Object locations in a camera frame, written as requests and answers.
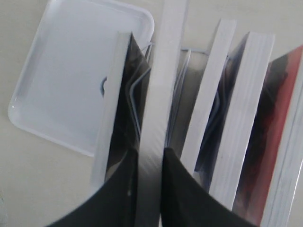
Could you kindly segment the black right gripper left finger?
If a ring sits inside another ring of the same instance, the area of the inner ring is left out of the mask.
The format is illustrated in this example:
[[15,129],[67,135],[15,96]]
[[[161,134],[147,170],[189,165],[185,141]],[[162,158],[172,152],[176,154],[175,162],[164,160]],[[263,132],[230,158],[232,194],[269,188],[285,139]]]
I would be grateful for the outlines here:
[[113,175],[86,202],[51,227],[133,227],[136,215],[138,152],[127,150]]

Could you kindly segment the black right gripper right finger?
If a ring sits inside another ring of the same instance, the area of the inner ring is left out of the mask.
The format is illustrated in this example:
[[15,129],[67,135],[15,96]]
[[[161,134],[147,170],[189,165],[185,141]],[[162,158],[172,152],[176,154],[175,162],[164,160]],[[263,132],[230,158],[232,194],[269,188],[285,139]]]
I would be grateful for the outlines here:
[[254,226],[212,198],[171,148],[163,153],[160,213],[163,227]]

